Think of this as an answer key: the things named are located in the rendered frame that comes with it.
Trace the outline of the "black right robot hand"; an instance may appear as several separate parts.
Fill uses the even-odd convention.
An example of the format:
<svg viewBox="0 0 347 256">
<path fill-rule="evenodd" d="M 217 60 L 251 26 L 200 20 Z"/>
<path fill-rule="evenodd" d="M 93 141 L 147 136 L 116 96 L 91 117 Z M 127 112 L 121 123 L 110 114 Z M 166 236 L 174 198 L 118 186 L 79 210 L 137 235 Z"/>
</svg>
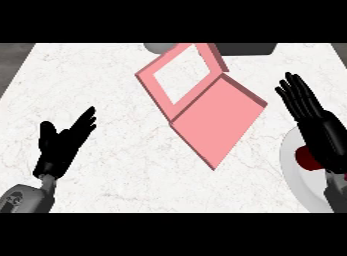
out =
<svg viewBox="0 0 347 256">
<path fill-rule="evenodd" d="M 296 74 L 285 73 L 285 79 L 279 81 L 274 91 L 296 122 L 316 162 L 333 173 L 347 173 L 347 129 L 339 119 L 323 109 Z"/>
</svg>

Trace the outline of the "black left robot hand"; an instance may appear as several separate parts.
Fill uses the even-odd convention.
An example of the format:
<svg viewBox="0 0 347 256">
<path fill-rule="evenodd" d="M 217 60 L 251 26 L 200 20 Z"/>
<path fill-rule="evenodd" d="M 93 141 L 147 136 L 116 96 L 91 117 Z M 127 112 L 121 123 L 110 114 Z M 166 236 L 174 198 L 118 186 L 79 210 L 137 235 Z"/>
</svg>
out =
<svg viewBox="0 0 347 256">
<path fill-rule="evenodd" d="M 39 123 L 39 157 L 32 171 L 35 178 L 50 175 L 59 179 L 65 175 L 78 149 L 96 128 L 94 112 L 96 109 L 90 106 L 72 126 L 60 132 L 56 132 L 54 125 L 48 121 Z"/>
</svg>

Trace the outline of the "dark red can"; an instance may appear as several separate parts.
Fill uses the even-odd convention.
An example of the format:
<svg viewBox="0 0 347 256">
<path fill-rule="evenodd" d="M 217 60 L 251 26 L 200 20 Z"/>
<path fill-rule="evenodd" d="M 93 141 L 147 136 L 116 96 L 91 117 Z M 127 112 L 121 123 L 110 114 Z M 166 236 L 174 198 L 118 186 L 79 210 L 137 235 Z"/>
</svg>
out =
<svg viewBox="0 0 347 256">
<path fill-rule="evenodd" d="M 295 161 L 299 167 L 307 171 L 320 170 L 323 168 L 323 166 L 314 160 L 308 148 L 305 146 L 301 146 L 295 150 Z"/>
</svg>

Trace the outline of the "white round plate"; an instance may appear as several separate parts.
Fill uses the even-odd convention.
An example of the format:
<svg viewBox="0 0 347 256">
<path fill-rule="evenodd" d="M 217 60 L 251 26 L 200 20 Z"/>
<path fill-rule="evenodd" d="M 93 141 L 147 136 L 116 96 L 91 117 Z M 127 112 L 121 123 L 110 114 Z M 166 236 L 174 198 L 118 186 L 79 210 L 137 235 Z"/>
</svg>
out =
<svg viewBox="0 0 347 256">
<path fill-rule="evenodd" d="M 308 171 L 295 161 L 295 151 L 304 145 L 298 128 L 293 127 L 282 140 L 279 164 L 283 179 L 299 204 L 308 212 L 330 213 L 332 209 L 323 196 L 326 187 L 324 170 Z"/>
</svg>

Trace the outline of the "pink open cardboard box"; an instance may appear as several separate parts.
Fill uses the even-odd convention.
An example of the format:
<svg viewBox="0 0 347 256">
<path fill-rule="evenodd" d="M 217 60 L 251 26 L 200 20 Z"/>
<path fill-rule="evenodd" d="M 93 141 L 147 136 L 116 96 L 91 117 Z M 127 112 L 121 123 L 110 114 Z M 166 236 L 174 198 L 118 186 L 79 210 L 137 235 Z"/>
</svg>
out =
<svg viewBox="0 0 347 256">
<path fill-rule="evenodd" d="M 153 74 L 189 46 L 195 46 L 209 73 L 172 103 Z M 171 129 L 211 169 L 267 106 L 227 71 L 214 43 L 177 43 L 134 74 Z"/>
</svg>

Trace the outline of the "dark grey appliance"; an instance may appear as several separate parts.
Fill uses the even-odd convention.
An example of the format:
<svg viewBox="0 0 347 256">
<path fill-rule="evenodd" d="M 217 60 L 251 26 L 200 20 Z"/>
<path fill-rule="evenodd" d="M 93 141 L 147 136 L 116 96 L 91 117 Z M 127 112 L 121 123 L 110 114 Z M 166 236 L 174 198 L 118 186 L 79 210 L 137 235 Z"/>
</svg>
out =
<svg viewBox="0 0 347 256">
<path fill-rule="evenodd" d="M 274 43 L 217 43 L 217 50 L 223 56 L 268 55 L 276 47 Z"/>
</svg>

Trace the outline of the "grey round object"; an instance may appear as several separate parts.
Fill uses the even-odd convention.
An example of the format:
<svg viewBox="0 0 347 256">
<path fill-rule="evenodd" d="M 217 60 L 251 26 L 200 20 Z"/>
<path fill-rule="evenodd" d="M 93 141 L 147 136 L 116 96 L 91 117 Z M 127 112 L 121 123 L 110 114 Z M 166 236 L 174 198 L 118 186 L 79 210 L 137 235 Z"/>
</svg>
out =
<svg viewBox="0 0 347 256">
<path fill-rule="evenodd" d="M 143 46 L 150 53 L 162 54 L 174 46 L 174 43 L 144 43 Z"/>
</svg>

